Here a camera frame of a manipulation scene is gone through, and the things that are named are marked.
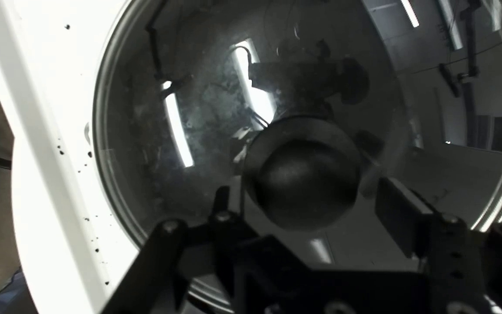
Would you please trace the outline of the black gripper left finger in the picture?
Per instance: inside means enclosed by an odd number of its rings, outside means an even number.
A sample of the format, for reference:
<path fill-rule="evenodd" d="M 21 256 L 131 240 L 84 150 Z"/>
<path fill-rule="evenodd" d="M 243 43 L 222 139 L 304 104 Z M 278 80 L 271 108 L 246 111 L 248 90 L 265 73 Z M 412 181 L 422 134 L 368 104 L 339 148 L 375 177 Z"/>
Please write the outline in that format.
<path fill-rule="evenodd" d="M 232 268 L 218 232 L 218 214 L 229 211 L 229 200 L 231 188 L 220 186 L 206 223 L 157 223 L 102 314 L 180 314 L 189 300 L 229 310 Z"/>

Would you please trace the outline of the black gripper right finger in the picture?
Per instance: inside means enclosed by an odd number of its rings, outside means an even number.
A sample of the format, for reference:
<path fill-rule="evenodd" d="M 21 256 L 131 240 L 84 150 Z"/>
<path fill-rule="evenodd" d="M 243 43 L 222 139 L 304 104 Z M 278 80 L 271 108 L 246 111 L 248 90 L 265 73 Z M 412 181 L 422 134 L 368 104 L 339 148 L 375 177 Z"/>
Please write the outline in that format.
<path fill-rule="evenodd" d="M 490 314 L 478 240 L 457 216 L 433 209 L 396 177 L 382 177 L 375 212 L 408 258 L 419 259 L 431 314 Z"/>

